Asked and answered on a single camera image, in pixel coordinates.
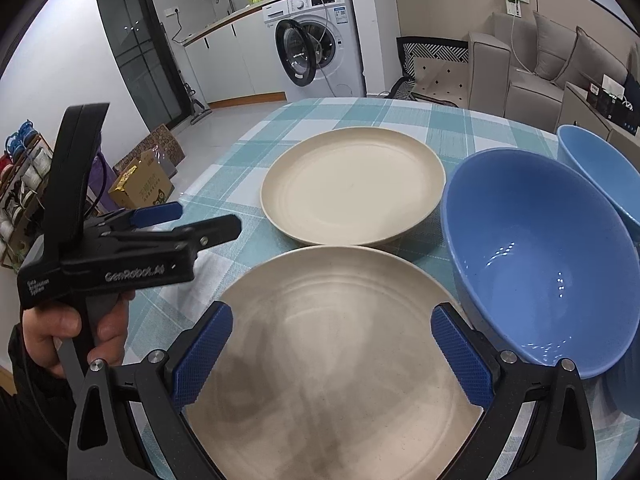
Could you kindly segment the person's left hand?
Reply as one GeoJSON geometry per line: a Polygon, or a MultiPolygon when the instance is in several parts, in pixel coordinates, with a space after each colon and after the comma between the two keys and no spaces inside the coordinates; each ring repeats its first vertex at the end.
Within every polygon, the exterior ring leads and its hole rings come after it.
{"type": "MultiPolygon", "coordinates": [[[[87,360],[102,359],[110,365],[120,365],[125,356],[128,335],[129,303],[136,293],[123,292],[112,310],[96,326],[98,343],[88,353],[87,360]]],[[[62,304],[51,304],[44,308],[32,308],[22,314],[23,338],[32,360],[58,378],[65,376],[56,353],[58,340],[74,338],[81,330],[79,313],[62,304]]]]}

